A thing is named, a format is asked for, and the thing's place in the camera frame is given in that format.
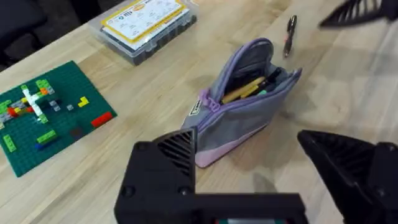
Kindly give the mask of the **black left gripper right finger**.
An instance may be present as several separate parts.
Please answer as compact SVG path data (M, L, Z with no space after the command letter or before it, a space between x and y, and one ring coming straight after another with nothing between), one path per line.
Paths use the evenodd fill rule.
M301 130L297 139L347 224L397 224L397 145Z

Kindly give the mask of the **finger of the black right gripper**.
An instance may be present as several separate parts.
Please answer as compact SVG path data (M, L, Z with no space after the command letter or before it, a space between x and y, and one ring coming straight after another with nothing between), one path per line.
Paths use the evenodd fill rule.
M397 20L397 0L349 0L338 5L319 22L319 28L354 27L378 20Z

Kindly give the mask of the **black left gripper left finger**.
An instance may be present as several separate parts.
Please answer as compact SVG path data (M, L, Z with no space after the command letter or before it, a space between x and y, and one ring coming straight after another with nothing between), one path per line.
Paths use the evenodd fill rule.
M134 144L114 206L118 223L193 223L182 202L195 192L196 128Z

